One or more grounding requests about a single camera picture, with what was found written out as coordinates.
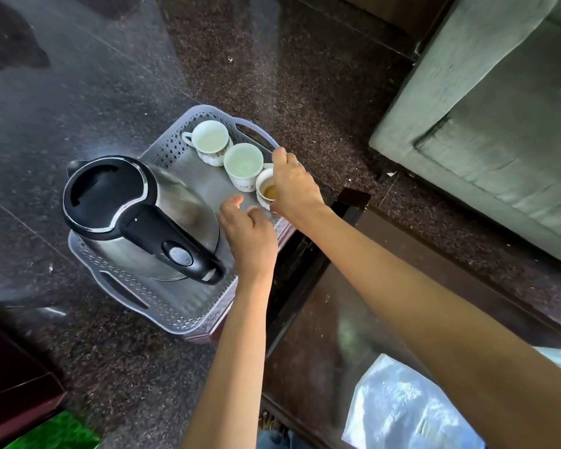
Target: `green mat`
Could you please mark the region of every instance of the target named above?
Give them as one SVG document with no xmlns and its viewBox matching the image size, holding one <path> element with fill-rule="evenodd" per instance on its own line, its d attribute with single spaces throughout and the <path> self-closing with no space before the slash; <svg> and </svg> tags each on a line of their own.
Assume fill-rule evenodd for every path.
<svg viewBox="0 0 561 449">
<path fill-rule="evenodd" d="M 17 438 L 5 449 L 96 449 L 100 438 L 70 413 L 62 413 Z"/>
</svg>

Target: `tea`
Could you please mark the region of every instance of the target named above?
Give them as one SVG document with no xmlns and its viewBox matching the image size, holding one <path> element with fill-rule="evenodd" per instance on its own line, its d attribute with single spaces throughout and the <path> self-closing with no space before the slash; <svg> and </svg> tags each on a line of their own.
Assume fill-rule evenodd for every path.
<svg viewBox="0 0 561 449">
<path fill-rule="evenodd" d="M 264 198 L 267 198 L 269 200 L 276 200 L 276 186 L 274 184 L 268 186 L 266 189 L 264 189 L 262 195 L 264 196 Z"/>
</svg>

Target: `granite floor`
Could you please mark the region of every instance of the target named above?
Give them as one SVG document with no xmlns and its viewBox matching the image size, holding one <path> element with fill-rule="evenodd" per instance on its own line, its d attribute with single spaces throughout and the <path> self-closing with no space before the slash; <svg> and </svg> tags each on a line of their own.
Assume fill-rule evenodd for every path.
<svg viewBox="0 0 561 449">
<path fill-rule="evenodd" d="M 71 390 L 103 447 L 178 445 L 213 348 L 170 338 L 81 270 L 65 164 L 138 155 L 212 104 L 253 120 L 321 182 L 374 204 L 561 322 L 561 264 L 398 171 L 367 140 L 415 43 L 340 0 L 0 0 L 0 325 Z"/>
</svg>

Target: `person's left hand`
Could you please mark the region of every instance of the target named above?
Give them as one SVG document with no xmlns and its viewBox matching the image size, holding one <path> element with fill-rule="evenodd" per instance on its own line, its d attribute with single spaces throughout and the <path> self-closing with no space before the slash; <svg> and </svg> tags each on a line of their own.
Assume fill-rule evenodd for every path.
<svg viewBox="0 0 561 449">
<path fill-rule="evenodd" d="M 278 241 L 272 223 L 264 211 L 252 207 L 239 209 L 242 195 L 235 195 L 220 205 L 220 223 L 227 235 L 239 278 L 272 276 Z"/>
</svg>

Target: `kettle spout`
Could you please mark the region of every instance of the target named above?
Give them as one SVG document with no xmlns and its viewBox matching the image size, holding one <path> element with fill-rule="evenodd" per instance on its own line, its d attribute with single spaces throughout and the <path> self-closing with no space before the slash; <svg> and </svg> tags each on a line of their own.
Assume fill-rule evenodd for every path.
<svg viewBox="0 0 561 449">
<path fill-rule="evenodd" d="M 66 165 L 66 176 L 70 178 L 79 170 L 83 165 L 89 164 L 89 160 L 72 160 Z"/>
</svg>

